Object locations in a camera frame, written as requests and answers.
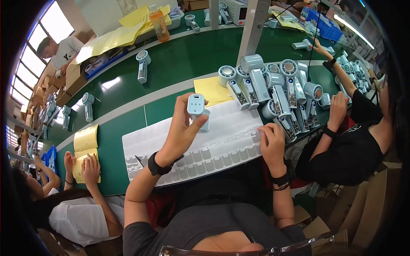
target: window frame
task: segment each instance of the window frame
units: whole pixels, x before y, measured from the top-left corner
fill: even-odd
[[[56,1],[56,0],[51,0],[50,3],[48,4],[48,6],[46,7],[46,9],[43,11],[43,13],[36,19],[36,23],[33,25],[33,27],[32,27],[32,29],[31,29],[31,31],[30,31],[30,33],[29,33],[27,39],[25,40],[25,44],[24,44],[24,46],[23,46],[23,50],[22,50],[22,52],[21,52],[21,54],[20,54],[20,56],[19,56],[19,59],[18,59],[18,62],[17,62],[17,66],[16,66],[15,71],[14,71],[14,73],[13,73],[14,77],[15,77],[15,78],[18,78],[18,79],[19,79],[27,88],[29,88],[31,91],[33,91],[33,88],[31,88],[30,86],[28,86],[28,84],[26,83],[26,81],[24,81],[23,79],[21,79],[21,78],[17,75],[17,69],[18,69],[18,66],[19,66],[20,63],[21,63],[27,70],[30,71],[30,73],[31,73],[32,75],[34,75],[34,77],[37,78],[37,83],[39,82],[40,77],[37,76],[31,69],[29,69],[28,66],[22,61],[23,52],[25,51],[26,47],[28,47],[30,50],[32,50],[32,51],[34,52],[34,54],[37,56],[37,58],[38,58],[41,62],[43,62],[43,64],[45,65],[44,69],[47,68],[47,65],[48,65],[49,62],[47,62],[47,61],[46,61],[45,59],[43,59],[43,58],[40,58],[40,57],[37,55],[36,49],[34,49],[34,48],[32,47],[32,45],[30,44],[29,40],[30,40],[31,36],[33,35],[33,32],[34,32],[34,30],[36,29],[37,25],[40,25],[40,27],[41,27],[41,29],[44,31],[44,33],[45,33],[48,37],[50,37],[52,40],[54,40],[53,37],[48,33],[48,31],[44,28],[43,24],[41,23],[41,19],[44,17],[44,15],[47,13],[47,11],[50,9],[50,7],[52,6],[52,4],[53,4],[54,2],[57,2],[57,1]],[[74,32],[75,32],[75,30],[74,30],[74,28],[73,28],[73,31],[70,33],[69,36],[73,35]],[[22,94],[18,89],[14,88],[14,79],[12,79],[12,81],[10,81],[10,86],[11,86],[11,90],[9,90],[9,91],[13,92],[14,90],[16,90],[19,94],[21,94],[24,98],[27,99],[27,97],[25,97],[24,94]],[[10,98],[12,98],[14,101],[18,102],[18,103],[21,105],[21,103],[20,103],[17,99],[15,99],[15,98],[13,97],[12,93],[9,92],[9,95],[10,95]]]

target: gray t-shirt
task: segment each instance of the gray t-shirt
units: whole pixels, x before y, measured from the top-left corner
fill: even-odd
[[[202,239],[229,231],[243,231],[264,248],[288,246],[306,239],[300,226],[278,229],[268,216],[251,204],[191,206],[180,211],[160,233],[146,222],[126,226],[123,254],[158,255],[164,245],[191,250]],[[308,246],[289,255],[312,255],[312,251]]]

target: bracelet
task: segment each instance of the bracelet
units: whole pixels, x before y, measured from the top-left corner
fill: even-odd
[[[283,187],[280,187],[280,188],[277,188],[277,189],[273,189],[273,190],[274,190],[274,191],[281,191],[281,190],[286,189],[287,187],[289,187],[289,183],[286,184],[286,185],[284,185]]]
[[[72,188],[73,187],[73,185],[71,184],[71,185],[69,185],[69,183],[68,182],[66,182],[66,184],[65,184],[67,187],[69,187],[69,188]]]

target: yellow booklet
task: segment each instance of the yellow booklet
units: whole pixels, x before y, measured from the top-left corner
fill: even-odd
[[[98,159],[97,128],[98,125],[94,125],[93,127],[76,132],[74,135],[74,156],[77,160],[73,166],[73,177],[77,183],[84,183],[81,175],[81,165],[87,154],[95,154]]]

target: digital display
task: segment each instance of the digital display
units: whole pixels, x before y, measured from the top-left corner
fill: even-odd
[[[239,11],[239,19],[240,20],[244,20],[246,19],[246,12],[247,12],[248,8],[247,7],[243,7],[240,9]]]

